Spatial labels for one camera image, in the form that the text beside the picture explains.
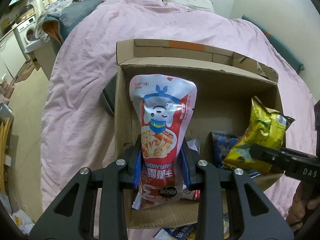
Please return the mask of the person's right hand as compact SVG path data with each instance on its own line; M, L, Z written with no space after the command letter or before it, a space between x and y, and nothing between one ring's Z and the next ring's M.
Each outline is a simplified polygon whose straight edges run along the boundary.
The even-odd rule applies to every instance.
M293 232L300 230L303 226L302 219L305 216L306 209L314 210L319 206L319 196L317 198L310 198L303 203L303 193L305 190L305 183L303 181L298 185L295 195L293 197L292 205L289 208L288 216L286 218L287 223Z

